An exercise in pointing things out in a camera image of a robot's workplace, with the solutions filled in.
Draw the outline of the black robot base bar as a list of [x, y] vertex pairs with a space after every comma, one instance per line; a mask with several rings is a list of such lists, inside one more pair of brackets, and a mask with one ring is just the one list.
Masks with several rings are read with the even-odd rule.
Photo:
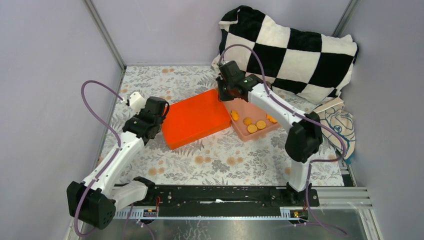
[[318, 207], [318, 193], [285, 186], [156, 185], [137, 207], [159, 217], [279, 217], [281, 208]]

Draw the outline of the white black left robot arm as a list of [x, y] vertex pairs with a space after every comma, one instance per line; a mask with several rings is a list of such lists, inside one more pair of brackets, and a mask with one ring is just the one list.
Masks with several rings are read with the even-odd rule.
[[155, 200], [155, 184], [143, 177], [136, 177], [118, 188], [115, 184], [135, 155], [160, 132], [170, 105], [154, 96], [131, 97], [127, 104], [136, 114], [125, 122], [114, 149], [82, 182], [73, 181], [67, 187], [68, 209], [75, 229], [82, 221], [102, 230], [117, 211], [135, 202], [148, 206]]

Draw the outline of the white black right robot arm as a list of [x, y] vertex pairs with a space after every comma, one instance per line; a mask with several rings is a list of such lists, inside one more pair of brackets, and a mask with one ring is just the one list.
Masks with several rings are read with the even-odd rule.
[[245, 76], [235, 61], [219, 63], [218, 98], [222, 102], [241, 99], [260, 108], [273, 117], [288, 133], [285, 151], [292, 160], [287, 201], [293, 206], [306, 199], [308, 168], [312, 155], [318, 152], [323, 142], [316, 113], [305, 113], [275, 94], [265, 80], [254, 74]]

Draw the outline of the swirl butter cookie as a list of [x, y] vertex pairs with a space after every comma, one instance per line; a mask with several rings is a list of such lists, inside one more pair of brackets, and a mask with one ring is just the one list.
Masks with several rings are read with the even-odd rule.
[[251, 124], [252, 124], [252, 119], [251, 119], [250, 117], [246, 117], [246, 118], [244, 118], [244, 119], [243, 119], [243, 123], [244, 123], [246, 126], [249, 126], [249, 125], [251, 125]]

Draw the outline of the orange box lid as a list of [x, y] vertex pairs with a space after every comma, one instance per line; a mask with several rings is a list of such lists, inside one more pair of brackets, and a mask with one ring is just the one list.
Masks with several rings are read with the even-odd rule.
[[225, 130], [231, 124], [215, 89], [171, 104], [169, 108], [161, 131], [171, 150]]

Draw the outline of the pink cookie tray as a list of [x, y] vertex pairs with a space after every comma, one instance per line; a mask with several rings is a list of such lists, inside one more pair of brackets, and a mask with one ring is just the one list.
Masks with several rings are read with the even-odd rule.
[[[259, 107], [246, 102], [242, 99], [234, 99], [231, 101], [225, 101], [223, 102], [229, 116], [230, 116], [230, 112], [232, 110], [235, 110], [238, 112], [239, 115], [239, 120], [238, 121], [234, 121], [231, 116], [230, 116], [230, 124], [233, 128], [233, 130], [235, 131], [236, 135], [240, 138], [241, 141], [243, 142], [247, 142], [253, 139], [257, 139], [260, 136], [264, 136], [267, 133], [277, 130], [278, 128], [280, 128], [280, 124], [279, 123], [271, 123], [266, 119], [266, 115], [267, 113], [263, 110], [261, 110]], [[252, 119], [252, 124], [256, 125], [257, 121], [263, 120], [266, 122], [266, 128], [259, 130], [255, 133], [248, 133], [247, 131], [247, 125], [245, 125], [243, 123], [243, 119], [244, 118], [251, 118]]]

